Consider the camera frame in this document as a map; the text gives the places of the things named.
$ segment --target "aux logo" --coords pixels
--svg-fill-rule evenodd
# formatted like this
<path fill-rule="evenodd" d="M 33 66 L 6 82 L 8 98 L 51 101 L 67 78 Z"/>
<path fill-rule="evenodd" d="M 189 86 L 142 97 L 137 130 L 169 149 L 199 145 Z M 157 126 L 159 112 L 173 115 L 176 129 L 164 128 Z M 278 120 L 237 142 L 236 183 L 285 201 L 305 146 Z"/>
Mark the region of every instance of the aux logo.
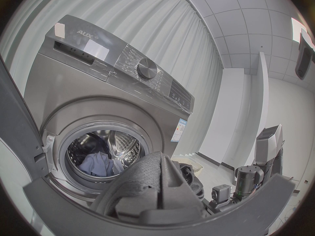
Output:
<path fill-rule="evenodd" d="M 93 37 L 93 35 L 91 35 L 91 34 L 88 34 L 88 33 L 86 33 L 86 32 L 83 32 L 83 31 L 77 31 L 77 33 L 80 33 L 81 35 L 83 35 L 83 36 L 85 36 L 85 37 L 89 37 L 90 39 L 92 39 L 91 37 Z"/>

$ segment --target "paper label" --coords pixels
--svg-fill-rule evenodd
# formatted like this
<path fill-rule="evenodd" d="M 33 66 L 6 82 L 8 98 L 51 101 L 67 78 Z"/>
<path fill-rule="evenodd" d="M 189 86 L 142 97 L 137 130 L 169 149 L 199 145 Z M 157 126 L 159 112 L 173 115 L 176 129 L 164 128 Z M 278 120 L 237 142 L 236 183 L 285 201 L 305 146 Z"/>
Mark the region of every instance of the paper label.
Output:
<path fill-rule="evenodd" d="M 187 121 L 183 120 L 183 119 L 179 119 L 179 122 L 177 124 L 177 128 L 173 134 L 173 137 L 171 139 L 171 142 L 179 142 L 179 139 L 186 127 Z"/>
<path fill-rule="evenodd" d="M 114 175 L 117 175 L 120 172 L 122 172 L 124 168 L 120 160 L 114 159 L 113 161 L 114 161 L 113 172 L 114 172 Z"/>
<path fill-rule="evenodd" d="M 55 24 L 55 36 L 65 38 L 65 25 L 61 23 Z"/>
<path fill-rule="evenodd" d="M 92 39 L 89 39 L 89 41 L 86 43 L 83 51 L 88 53 L 88 54 L 91 54 L 94 57 L 97 57 L 98 59 L 105 60 L 106 56 L 109 52 L 109 49 L 96 43 Z"/>

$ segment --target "white curtain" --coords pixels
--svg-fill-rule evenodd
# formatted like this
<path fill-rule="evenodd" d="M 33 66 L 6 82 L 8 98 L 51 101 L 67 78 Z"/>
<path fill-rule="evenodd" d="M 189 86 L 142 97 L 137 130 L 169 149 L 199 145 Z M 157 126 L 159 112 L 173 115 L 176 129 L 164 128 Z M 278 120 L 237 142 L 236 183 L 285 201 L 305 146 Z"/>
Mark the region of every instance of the white curtain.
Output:
<path fill-rule="evenodd" d="M 223 65 L 201 19 L 186 0 L 25 0 L 2 34 L 0 53 L 22 95 L 46 32 L 70 14 L 120 37 L 181 83 L 193 114 L 175 154 L 197 152 L 209 128 Z"/>

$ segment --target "rotary knob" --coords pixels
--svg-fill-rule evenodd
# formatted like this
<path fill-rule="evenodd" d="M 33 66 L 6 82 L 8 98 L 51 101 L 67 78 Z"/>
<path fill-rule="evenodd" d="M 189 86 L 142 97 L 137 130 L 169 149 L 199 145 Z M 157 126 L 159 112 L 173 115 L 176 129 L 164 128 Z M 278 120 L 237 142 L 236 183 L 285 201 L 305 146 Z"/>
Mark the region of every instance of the rotary knob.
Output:
<path fill-rule="evenodd" d="M 141 78 L 147 80 L 153 79 L 158 73 L 156 64 L 148 58 L 140 60 L 137 66 L 137 72 Z"/>

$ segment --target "door hinge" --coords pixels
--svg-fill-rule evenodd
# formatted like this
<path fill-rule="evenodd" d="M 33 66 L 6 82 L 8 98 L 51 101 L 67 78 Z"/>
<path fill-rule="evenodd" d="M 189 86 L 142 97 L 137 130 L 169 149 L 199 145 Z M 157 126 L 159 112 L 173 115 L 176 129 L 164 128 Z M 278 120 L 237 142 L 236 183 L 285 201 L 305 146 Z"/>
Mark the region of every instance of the door hinge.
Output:
<path fill-rule="evenodd" d="M 55 137 L 47 136 L 46 146 L 43 147 L 43 151 L 46 154 L 48 172 L 56 171 L 56 166 L 53 162 L 53 142 L 55 141 Z"/>

